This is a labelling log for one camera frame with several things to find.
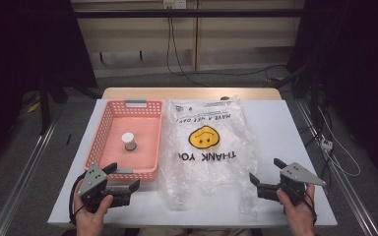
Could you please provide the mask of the person's right hand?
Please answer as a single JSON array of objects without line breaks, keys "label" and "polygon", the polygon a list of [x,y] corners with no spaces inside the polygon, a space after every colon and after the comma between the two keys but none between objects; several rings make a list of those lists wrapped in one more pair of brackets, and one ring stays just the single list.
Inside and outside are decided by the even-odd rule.
[{"label": "person's right hand", "polygon": [[288,195],[282,190],[277,190],[277,196],[284,207],[284,213],[291,236],[316,236],[314,229],[314,214],[308,207],[314,201],[315,186],[308,184],[306,188],[305,201],[298,206],[294,206]]}]

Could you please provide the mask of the person's left hand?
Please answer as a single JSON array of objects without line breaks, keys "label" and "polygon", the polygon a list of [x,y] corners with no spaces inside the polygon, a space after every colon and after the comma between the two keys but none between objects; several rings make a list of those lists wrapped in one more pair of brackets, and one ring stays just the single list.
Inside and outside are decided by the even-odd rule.
[{"label": "person's left hand", "polygon": [[104,216],[113,201],[111,195],[106,196],[95,213],[84,208],[82,199],[74,196],[74,211],[76,212],[77,236],[102,236]]}]

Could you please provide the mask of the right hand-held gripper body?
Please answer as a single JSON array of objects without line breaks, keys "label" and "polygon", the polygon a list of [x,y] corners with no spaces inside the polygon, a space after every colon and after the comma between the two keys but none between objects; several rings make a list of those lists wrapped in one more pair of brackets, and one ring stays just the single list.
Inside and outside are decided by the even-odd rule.
[{"label": "right hand-held gripper body", "polygon": [[279,200],[277,190],[282,189],[288,195],[291,203],[297,206],[305,198],[306,184],[325,186],[326,182],[299,163],[293,162],[288,164],[286,168],[280,169],[280,182],[277,185],[260,182],[257,196],[265,200],[277,202]]}]

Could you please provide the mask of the white wall socket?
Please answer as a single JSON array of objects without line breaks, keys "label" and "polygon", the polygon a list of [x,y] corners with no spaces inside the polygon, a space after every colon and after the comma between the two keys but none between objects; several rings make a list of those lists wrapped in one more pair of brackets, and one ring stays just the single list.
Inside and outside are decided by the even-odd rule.
[{"label": "white wall socket", "polygon": [[162,0],[164,9],[183,10],[187,8],[186,0]]}]

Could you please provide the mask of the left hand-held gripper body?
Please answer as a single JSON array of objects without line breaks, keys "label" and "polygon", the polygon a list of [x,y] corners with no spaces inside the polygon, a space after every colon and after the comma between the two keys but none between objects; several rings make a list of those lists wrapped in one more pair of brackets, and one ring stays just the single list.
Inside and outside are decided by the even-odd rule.
[{"label": "left hand-held gripper body", "polygon": [[107,187],[108,175],[97,164],[92,164],[86,171],[78,195],[85,203],[86,209],[96,212],[102,200],[111,195],[113,201],[111,207],[123,207],[130,205],[131,196],[127,189],[109,189]]}]

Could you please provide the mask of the black metal stand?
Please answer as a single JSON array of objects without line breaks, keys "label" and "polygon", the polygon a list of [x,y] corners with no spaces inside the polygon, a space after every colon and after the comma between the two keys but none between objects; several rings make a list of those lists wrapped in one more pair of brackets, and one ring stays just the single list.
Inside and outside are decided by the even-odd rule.
[{"label": "black metal stand", "polygon": [[41,112],[41,131],[44,135],[51,123],[49,97],[56,103],[65,103],[68,99],[67,93],[63,89],[62,83],[50,74],[44,74],[38,84]]}]

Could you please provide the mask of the pink perforated plastic basket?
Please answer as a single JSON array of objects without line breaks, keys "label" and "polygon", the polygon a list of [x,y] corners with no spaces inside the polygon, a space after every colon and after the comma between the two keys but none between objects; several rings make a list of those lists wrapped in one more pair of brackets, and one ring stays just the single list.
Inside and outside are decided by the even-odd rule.
[{"label": "pink perforated plastic basket", "polygon": [[[158,152],[162,122],[162,100],[107,99],[96,126],[93,141],[84,163],[105,167],[117,163],[110,181],[144,182],[158,177]],[[137,147],[128,151],[121,137],[133,133]]]}]

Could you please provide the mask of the black curtain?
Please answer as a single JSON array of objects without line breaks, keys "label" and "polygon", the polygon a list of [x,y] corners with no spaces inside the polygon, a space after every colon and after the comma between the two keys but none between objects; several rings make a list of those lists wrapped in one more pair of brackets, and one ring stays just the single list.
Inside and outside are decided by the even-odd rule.
[{"label": "black curtain", "polygon": [[338,21],[319,63],[319,78],[348,127],[378,168],[378,0],[304,0]]},{"label": "black curtain", "polygon": [[96,86],[95,73],[72,0],[0,0],[0,148],[29,91]]}]

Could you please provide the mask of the metal floor rail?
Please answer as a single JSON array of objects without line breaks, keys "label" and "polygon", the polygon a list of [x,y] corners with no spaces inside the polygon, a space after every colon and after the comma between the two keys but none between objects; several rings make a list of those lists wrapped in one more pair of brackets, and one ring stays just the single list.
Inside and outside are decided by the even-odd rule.
[{"label": "metal floor rail", "polygon": [[54,115],[44,133],[38,137],[37,143],[25,165],[22,174],[17,180],[17,183],[11,191],[8,199],[0,210],[0,236],[6,236],[8,228],[21,204],[21,201],[26,193],[27,187],[32,180],[32,176],[38,167],[38,164],[43,156],[43,153],[54,133],[55,127],[60,119],[62,112]]},{"label": "metal floor rail", "polygon": [[[355,216],[359,226],[361,227],[365,236],[378,236],[378,228],[363,203],[361,197],[358,195],[355,188],[352,186],[349,177],[357,177],[361,173],[361,168],[354,156],[339,142],[334,135],[330,122],[327,120],[324,112],[320,107],[317,107],[316,120],[311,117],[311,109],[305,102],[298,102],[297,106],[305,120],[306,124],[310,127],[310,132],[313,136],[313,141],[319,147],[322,152],[325,164],[330,170],[331,176],[336,179],[342,193],[344,194],[346,201]],[[345,171],[340,165],[333,150],[326,151],[321,147],[321,141],[326,138],[333,138],[334,143],[339,145],[340,148],[348,155],[348,157],[354,162],[357,167],[357,173],[351,174],[349,171]]]}]

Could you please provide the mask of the black horizontal bar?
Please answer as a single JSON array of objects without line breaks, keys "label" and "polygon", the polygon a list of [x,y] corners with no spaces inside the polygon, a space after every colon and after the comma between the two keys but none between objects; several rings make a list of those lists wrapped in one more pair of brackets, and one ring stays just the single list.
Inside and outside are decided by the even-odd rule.
[{"label": "black horizontal bar", "polygon": [[301,17],[304,10],[297,9],[186,9],[186,10],[115,10],[76,11],[76,18],[292,18]]}]

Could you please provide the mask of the clear plastic bag yellow smiley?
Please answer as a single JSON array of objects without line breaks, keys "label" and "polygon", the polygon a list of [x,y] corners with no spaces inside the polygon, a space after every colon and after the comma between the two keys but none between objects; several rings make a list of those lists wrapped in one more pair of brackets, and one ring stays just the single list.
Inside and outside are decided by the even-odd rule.
[{"label": "clear plastic bag yellow smiley", "polygon": [[188,208],[196,192],[210,196],[231,185],[238,210],[257,212],[249,174],[257,170],[258,149],[238,98],[168,99],[162,121],[160,190],[171,209]]}]

